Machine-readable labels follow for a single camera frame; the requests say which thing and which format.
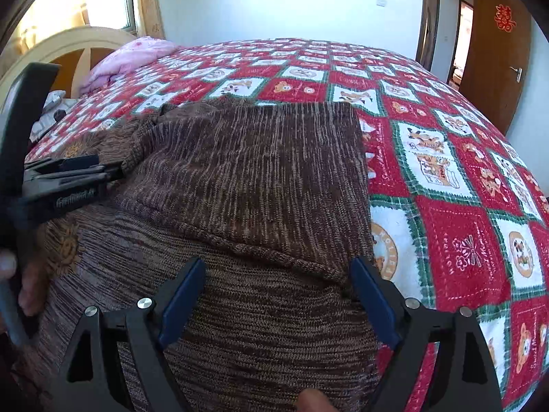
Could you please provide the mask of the left hand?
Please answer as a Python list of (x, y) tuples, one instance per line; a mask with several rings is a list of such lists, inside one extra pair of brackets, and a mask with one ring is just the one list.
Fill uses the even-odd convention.
[[(1, 281), (7, 281), (16, 274), (18, 261), (16, 256), (8, 251), (1, 251)], [(28, 317), (33, 317), (43, 311), (48, 289), (47, 264), (44, 256), (34, 252), (26, 258), (23, 264), (19, 306)]]

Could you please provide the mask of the right hand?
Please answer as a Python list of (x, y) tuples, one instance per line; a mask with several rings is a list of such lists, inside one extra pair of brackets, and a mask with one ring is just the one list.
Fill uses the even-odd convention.
[(328, 397), (316, 389), (306, 389), (298, 395), (296, 410), (298, 412), (338, 412)]

